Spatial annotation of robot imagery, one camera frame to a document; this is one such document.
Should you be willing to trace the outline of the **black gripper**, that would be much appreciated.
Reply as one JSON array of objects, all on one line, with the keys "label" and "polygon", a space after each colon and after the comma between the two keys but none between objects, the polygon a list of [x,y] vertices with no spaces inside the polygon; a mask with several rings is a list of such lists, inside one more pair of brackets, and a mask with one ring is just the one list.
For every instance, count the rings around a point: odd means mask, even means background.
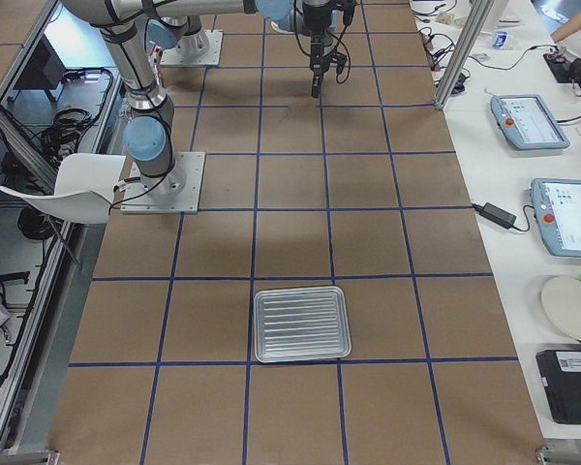
[{"label": "black gripper", "polygon": [[326,34],[313,34],[309,66],[313,73],[311,96],[314,99],[320,96],[324,75],[329,71],[331,64],[335,65],[336,75],[341,75],[345,68],[345,54],[333,45],[331,38]]}]

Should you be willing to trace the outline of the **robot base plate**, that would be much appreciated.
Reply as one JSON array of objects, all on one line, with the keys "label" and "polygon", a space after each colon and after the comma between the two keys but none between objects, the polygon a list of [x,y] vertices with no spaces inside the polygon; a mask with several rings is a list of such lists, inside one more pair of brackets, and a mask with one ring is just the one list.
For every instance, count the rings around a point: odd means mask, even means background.
[{"label": "robot base plate", "polygon": [[157,180],[143,177],[129,183],[126,201],[119,204],[125,214],[197,214],[205,164],[204,152],[175,152],[174,167],[162,183],[148,192]]},{"label": "robot base plate", "polygon": [[174,48],[166,49],[161,65],[170,68],[216,67],[219,65],[224,33],[200,30],[181,38]]}]

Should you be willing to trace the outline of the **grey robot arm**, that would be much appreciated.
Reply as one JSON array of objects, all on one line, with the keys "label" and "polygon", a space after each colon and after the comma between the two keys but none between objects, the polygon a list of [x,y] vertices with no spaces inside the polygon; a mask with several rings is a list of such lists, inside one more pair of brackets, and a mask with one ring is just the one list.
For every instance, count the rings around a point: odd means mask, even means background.
[{"label": "grey robot arm", "polygon": [[[178,21],[149,19],[144,29],[144,49],[156,80],[162,84],[161,69],[217,67],[220,63],[224,33],[205,30],[198,16],[188,16],[183,25]],[[339,50],[342,44],[329,28],[322,37],[312,37],[309,68],[313,74],[311,96],[321,95],[324,75],[331,66],[338,78],[350,64],[349,57]]]},{"label": "grey robot arm", "polygon": [[325,74],[331,65],[338,74],[351,64],[338,51],[343,36],[334,34],[335,14],[343,25],[352,24],[354,1],[65,1],[74,16],[100,31],[107,49],[125,81],[128,104],[140,116],[150,116],[170,136],[173,103],[149,64],[144,41],[154,34],[139,33],[136,19],[146,16],[161,30],[162,39],[173,48],[200,32],[202,15],[260,14],[294,36],[310,39],[309,69],[313,73],[311,96],[321,95]]}]

